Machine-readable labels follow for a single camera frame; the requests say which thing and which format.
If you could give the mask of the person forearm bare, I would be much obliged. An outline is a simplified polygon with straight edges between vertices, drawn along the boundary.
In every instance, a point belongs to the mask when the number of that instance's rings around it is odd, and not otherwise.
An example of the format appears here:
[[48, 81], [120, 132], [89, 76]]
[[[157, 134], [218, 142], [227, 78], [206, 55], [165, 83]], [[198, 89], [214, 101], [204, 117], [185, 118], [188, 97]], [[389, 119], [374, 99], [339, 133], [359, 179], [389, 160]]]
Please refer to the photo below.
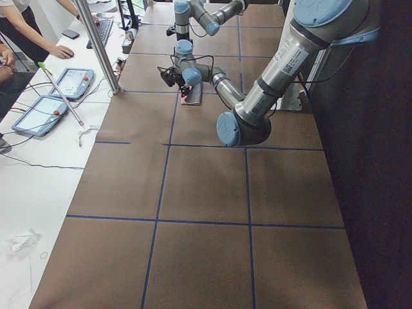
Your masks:
[[1, 12], [4, 13], [13, 27], [27, 39], [45, 49], [48, 53], [59, 57], [59, 49], [29, 26], [15, 5], [2, 6]]

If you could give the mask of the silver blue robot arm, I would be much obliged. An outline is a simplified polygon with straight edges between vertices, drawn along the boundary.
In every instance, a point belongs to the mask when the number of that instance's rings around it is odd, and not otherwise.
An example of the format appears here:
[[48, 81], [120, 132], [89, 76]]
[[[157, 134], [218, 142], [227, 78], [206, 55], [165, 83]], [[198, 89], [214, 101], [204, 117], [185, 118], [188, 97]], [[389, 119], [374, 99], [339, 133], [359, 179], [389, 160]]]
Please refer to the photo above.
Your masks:
[[216, 124], [220, 141], [230, 147], [260, 144], [269, 137], [271, 123], [267, 113], [311, 55], [332, 46], [373, 41], [379, 32], [380, 1], [295, 1], [288, 37], [249, 93], [244, 94], [224, 69], [196, 62], [189, 25], [195, 19], [206, 34], [213, 36], [247, 6], [247, 1], [231, 1], [210, 14], [202, 1], [175, 1], [174, 26], [167, 30], [168, 35], [176, 34], [178, 39], [171, 55], [173, 65], [160, 70], [168, 86], [178, 85], [184, 104], [200, 103], [204, 82], [214, 87], [230, 109], [219, 116]]
[[249, 1], [231, 1], [219, 10], [210, 14], [204, 7], [203, 1], [175, 1], [174, 25], [166, 30], [166, 36], [175, 35], [176, 39], [190, 41], [190, 19], [193, 18], [207, 35], [214, 36], [235, 15], [243, 13], [248, 7]]

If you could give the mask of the person hand on mouse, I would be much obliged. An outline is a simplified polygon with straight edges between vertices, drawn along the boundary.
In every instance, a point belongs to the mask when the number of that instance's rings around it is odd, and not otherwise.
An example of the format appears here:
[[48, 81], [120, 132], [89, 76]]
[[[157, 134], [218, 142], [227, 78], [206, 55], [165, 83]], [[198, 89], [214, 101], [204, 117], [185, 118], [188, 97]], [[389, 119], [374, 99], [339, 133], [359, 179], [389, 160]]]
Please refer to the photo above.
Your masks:
[[74, 57], [75, 53], [73, 50], [69, 49], [66, 46], [53, 46], [49, 51], [50, 54], [53, 56], [60, 58], [60, 59], [70, 59]]

